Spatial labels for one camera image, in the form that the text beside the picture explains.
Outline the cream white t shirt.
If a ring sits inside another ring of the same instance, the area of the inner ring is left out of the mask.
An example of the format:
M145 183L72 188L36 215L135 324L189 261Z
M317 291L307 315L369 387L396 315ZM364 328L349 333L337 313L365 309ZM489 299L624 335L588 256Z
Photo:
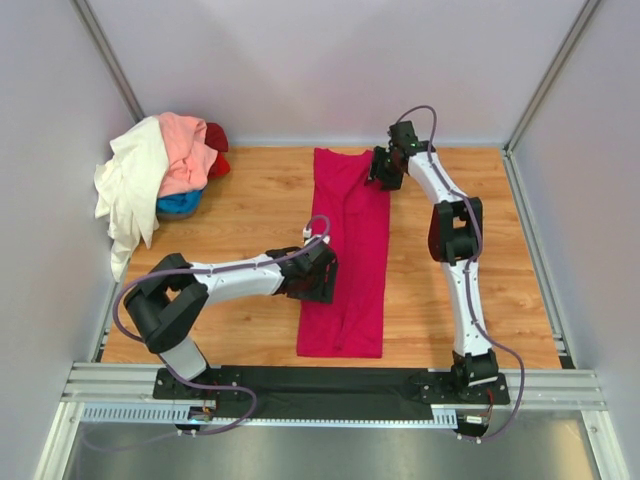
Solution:
M159 227L156 201L168 171L168 156L155 117L111 140L110 147L112 158L95 168L94 215L108 221L111 273L120 281L132 253L140 243L150 247Z

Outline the magenta t shirt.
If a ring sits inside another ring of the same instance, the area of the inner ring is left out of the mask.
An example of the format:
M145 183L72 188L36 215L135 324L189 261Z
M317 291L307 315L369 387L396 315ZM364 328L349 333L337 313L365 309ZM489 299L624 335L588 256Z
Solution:
M365 183L372 160L370 150L314 150L312 214L330 220L338 270L330 304L301 304L299 356L382 356L391 197Z

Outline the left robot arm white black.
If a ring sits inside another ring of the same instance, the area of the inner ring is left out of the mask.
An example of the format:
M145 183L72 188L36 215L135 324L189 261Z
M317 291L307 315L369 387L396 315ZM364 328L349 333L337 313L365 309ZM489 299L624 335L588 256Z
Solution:
M319 238L301 248L272 249L222 264L190 263L176 253L133 282L123 304L136 338L165 363L176 390L188 401L199 401L210 389L210 367L190 331L203 309L276 295L330 304L338 266L337 254Z

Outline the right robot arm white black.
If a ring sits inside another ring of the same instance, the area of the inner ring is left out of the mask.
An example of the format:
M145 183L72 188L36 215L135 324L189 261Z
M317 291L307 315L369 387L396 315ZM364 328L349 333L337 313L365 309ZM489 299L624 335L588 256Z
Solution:
M480 298L478 260L483 250L483 204L453 181L431 139L421 140L409 120L389 127L389 143L376 147L366 179L383 191L397 191L411 177L433 206L427 236L431 258L447 281L455 326L450 390L470 404L495 384L499 367Z

